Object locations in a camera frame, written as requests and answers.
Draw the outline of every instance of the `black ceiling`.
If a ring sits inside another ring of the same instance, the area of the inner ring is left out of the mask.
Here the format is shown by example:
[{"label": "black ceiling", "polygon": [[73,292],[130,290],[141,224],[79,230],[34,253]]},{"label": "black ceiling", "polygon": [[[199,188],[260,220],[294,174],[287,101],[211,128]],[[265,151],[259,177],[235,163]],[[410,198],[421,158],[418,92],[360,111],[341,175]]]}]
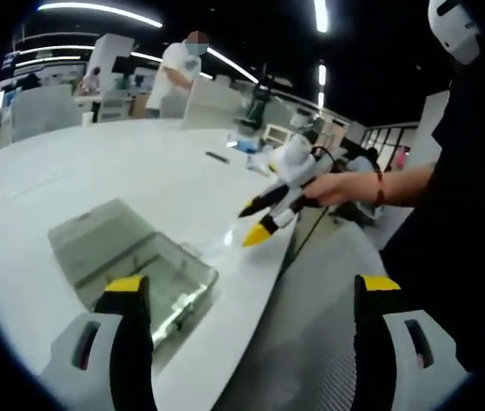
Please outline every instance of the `black ceiling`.
[{"label": "black ceiling", "polygon": [[[419,120],[426,95],[446,89],[448,56],[428,26],[428,0],[326,0],[329,33],[316,30],[313,0],[87,0],[156,19],[156,29],[138,21],[90,10],[53,10],[30,16],[25,36],[56,31],[118,33],[134,37],[138,51],[160,56],[172,41],[198,29],[211,46],[259,76],[293,84],[290,91],[316,101],[317,66],[328,68],[326,107],[366,125]],[[79,38],[80,45],[95,39]],[[28,40],[20,49],[66,45],[73,39]],[[211,56],[203,71],[242,78]]]}]

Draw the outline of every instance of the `face mask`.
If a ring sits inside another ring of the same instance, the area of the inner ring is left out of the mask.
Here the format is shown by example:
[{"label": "face mask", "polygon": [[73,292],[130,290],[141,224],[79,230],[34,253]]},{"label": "face mask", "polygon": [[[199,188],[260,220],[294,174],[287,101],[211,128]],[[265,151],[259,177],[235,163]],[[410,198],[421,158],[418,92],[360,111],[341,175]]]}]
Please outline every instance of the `face mask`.
[{"label": "face mask", "polygon": [[205,54],[208,50],[207,43],[185,43],[185,46],[188,49],[188,52],[191,56],[201,56]]}]

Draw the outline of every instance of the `white curved table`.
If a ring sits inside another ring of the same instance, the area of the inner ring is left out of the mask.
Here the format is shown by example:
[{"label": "white curved table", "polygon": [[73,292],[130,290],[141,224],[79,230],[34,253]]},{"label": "white curved table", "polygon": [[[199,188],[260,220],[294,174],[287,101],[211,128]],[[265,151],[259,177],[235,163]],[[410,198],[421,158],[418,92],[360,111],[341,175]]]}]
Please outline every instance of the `white curved table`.
[{"label": "white curved table", "polygon": [[121,198],[174,241],[215,250],[207,262],[219,271],[218,299],[166,367],[153,370],[161,411],[212,408],[260,320],[294,229],[258,247],[238,245],[259,216],[238,222],[237,214],[270,181],[244,168],[246,156],[225,147],[226,135],[185,131],[176,121],[110,122],[0,150],[0,326],[32,373],[85,312],[48,230]]}]

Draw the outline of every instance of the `red bracelet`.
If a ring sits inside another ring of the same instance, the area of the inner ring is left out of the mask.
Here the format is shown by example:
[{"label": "red bracelet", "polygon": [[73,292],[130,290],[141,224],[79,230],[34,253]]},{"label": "red bracelet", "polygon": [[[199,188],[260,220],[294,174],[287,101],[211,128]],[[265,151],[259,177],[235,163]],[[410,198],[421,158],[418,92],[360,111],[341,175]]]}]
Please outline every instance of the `red bracelet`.
[{"label": "red bracelet", "polygon": [[378,175],[378,183],[380,184],[380,187],[378,188],[378,196],[376,197],[374,206],[379,207],[379,206],[383,206],[383,203],[386,200],[386,195],[383,190],[385,183],[383,181],[383,172],[380,170],[380,168],[376,168],[374,171]]}]

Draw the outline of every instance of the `transparent container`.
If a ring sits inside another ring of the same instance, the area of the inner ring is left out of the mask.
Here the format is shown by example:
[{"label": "transparent container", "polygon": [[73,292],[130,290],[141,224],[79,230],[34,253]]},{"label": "transparent container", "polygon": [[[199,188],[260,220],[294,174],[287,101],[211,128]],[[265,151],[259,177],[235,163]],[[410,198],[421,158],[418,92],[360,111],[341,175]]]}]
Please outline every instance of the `transparent container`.
[{"label": "transparent container", "polygon": [[149,278],[152,336],[159,346],[207,302],[218,272],[155,230],[121,200],[100,205],[49,232],[63,273],[92,310],[113,280]]}]

